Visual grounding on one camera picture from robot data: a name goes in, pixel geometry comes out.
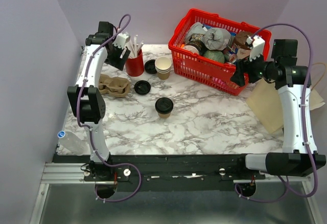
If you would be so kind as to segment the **black plastic cup lid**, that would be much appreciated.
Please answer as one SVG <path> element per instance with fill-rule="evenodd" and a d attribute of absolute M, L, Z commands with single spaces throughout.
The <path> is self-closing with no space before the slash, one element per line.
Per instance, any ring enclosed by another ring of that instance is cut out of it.
<path fill-rule="evenodd" d="M 167 97 L 161 97 L 155 102 L 155 109 L 158 112 L 169 113 L 173 110 L 173 101 Z"/>

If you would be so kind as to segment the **brown paper coffee cup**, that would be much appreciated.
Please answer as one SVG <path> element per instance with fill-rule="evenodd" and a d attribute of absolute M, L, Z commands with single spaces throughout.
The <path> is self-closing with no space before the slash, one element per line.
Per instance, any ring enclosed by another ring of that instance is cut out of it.
<path fill-rule="evenodd" d="M 158 111 L 157 114 L 158 114 L 158 116 L 160 118 L 166 119 L 166 118 L 168 118 L 171 115 L 171 112 L 169 112 L 169 113 L 162 113 L 162 112 L 159 112 Z"/>

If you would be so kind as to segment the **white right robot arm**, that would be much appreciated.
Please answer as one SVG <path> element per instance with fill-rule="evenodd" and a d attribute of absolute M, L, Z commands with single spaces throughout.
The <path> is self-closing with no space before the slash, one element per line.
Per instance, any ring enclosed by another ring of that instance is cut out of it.
<path fill-rule="evenodd" d="M 257 170 L 271 175 L 304 177 L 325 166 L 326 157 L 318 154 L 312 135 L 308 67 L 296 64 L 297 40 L 275 40 L 272 61 L 264 60 L 265 41 L 261 37 L 249 36 L 245 44 L 251 49 L 249 57 L 237 61 L 230 80 L 244 86 L 244 74 L 247 74 L 250 83 L 260 79 L 274 81 L 283 111 L 284 143 L 281 153 L 247 154 L 245 161 L 236 164 L 236 175 L 246 179 Z"/>

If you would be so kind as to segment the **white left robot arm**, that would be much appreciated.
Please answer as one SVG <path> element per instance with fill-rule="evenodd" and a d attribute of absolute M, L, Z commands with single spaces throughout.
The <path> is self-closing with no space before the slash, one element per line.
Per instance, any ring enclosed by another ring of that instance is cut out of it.
<path fill-rule="evenodd" d="M 90 172 L 101 180 L 113 176 L 115 165 L 111 161 L 103 130 L 106 104 L 99 90 L 103 64 L 123 70 L 129 53 L 124 51 L 129 35 L 126 25 L 117 28 L 107 21 L 99 22 L 95 34 L 85 40 L 85 63 L 76 84 L 68 87 L 67 96 L 79 127 L 84 128 L 90 147 Z"/>

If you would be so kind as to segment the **white wrapped straws bundle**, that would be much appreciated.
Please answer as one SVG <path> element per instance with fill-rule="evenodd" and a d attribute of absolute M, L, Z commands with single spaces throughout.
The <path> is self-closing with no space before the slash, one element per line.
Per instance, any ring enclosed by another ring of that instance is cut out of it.
<path fill-rule="evenodd" d="M 136 58 L 138 56 L 138 53 L 142 49 L 143 45 L 144 45 L 144 41 L 141 40 L 139 42 L 138 35 L 137 34 L 134 35 L 134 37 L 126 43 L 126 48 L 127 50 L 130 51 L 128 58 L 130 59 Z"/>

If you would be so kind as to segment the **red straw holder cup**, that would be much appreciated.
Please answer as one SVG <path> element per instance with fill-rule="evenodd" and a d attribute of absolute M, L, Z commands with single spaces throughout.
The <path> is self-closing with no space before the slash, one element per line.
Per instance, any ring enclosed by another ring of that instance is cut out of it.
<path fill-rule="evenodd" d="M 128 58 L 125 63 L 126 72 L 131 77 L 138 77 L 144 72 L 143 52 L 140 50 L 136 58 Z"/>

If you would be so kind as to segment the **brown lidded round container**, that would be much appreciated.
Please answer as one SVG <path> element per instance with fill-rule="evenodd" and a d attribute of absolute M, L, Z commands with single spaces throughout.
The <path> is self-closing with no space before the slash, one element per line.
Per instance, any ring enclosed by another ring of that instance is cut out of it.
<path fill-rule="evenodd" d="M 236 53 L 238 59 L 244 59 L 249 57 L 251 49 L 246 45 L 246 40 L 249 36 L 252 36 L 251 32 L 241 31 L 236 34 L 232 49 Z"/>

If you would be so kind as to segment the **cardboard cup carrier tray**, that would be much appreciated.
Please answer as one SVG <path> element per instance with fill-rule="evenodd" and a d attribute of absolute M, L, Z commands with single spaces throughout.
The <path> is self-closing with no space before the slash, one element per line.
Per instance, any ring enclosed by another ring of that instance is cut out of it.
<path fill-rule="evenodd" d="M 130 81 L 121 77 L 109 77 L 101 74 L 99 79 L 99 91 L 102 95 L 124 98 L 130 92 Z"/>

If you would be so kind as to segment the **green round melon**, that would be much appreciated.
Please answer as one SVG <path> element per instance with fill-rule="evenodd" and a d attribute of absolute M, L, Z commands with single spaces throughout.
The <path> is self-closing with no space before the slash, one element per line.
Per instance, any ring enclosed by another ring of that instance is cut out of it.
<path fill-rule="evenodd" d="M 221 51 L 213 51 L 213 50 L 207 50 L 203 57 L 213 60 L 218 63 L 225 63 L 225 57 L 224 54 Z"/>

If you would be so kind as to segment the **black lid near basket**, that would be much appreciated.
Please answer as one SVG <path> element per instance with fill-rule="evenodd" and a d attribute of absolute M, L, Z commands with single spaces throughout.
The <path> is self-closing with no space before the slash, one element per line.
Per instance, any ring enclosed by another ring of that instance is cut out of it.
<path fill-rule="evenodd" d="M 152 74 L 152 75 L 156 74 L 157 70 L 155 68 L 155 59 L 150 59 L 150 60 L 146 61 L 144 64 L 144 68 L 145 68 L 146 73 Z"/>

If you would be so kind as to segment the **grey crumpled bag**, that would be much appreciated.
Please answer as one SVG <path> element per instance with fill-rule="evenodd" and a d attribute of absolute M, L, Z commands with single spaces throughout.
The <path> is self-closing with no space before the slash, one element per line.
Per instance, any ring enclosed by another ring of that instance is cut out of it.
<path fill-rule="evenodd" d="M 231 34 L 222 28 L 210 28 L 203 36 L 202 42 L 208 50 L 224 50 L 231 40 Z"/>

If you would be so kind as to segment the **red plastic shopping basket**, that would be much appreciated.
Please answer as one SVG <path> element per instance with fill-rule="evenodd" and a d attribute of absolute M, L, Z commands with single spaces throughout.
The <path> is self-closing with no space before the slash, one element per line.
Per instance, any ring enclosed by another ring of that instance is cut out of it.
<path fill-rule="evenodd" d="M 198 81 L 228 94 L 234 96 L 239 95 L 245 87 L 240 87 L 230 81 L 230 78 L 236 70 L 235 65 L 218 63 L 181 48 L 182 44 L 184 44 L 187 32 L 196 22 L 212 27 L 224 28 L 235 33 L 242 31 L 254 33 L 259 27 L 245 22 L 238 23 L 233 20 L 222 18 L 218 14 L 193 8 L 190 9 L 186 16 L 179 22 L 168 43 L 168 48 L 172 52 L 174 72 L 176 74 Z"/>

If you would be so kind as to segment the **clear plastic water bottle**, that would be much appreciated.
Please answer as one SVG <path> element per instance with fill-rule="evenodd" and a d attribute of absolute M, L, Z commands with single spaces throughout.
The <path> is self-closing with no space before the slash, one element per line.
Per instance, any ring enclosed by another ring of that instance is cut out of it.
<path fill-rule="evenodd" d="M 73 132 L 62 130 L 58 132 L 57 136 L 59 138 L 59 144 L 74 155 L 80 156 L 87 152 L 88 143 L 82 141 Z"/>

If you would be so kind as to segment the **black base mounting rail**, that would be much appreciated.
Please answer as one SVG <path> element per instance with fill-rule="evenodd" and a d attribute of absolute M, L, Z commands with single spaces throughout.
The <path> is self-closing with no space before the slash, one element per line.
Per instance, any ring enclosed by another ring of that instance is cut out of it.
<path fill-rule="evenodd" d="M 110 168 L 88 156 L 54 155 L 53 163 L 77 166 L 81 182 L 94 184 L 100 196 L 115 192 L 232 191 L 239 182 L 244 195 L 266 178 L 245 167 L 243 154 L 112 155 Z"/>

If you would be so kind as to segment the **aluminium frame rail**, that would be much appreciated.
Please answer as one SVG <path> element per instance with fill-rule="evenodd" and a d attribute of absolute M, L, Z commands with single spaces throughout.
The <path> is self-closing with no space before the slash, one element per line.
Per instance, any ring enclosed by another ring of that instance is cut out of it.
<path fill-rule="evenodd" d="M 42 184 L 82 184 L 84 174 L 82 163 L 46 163 L 43 169 Z"/>

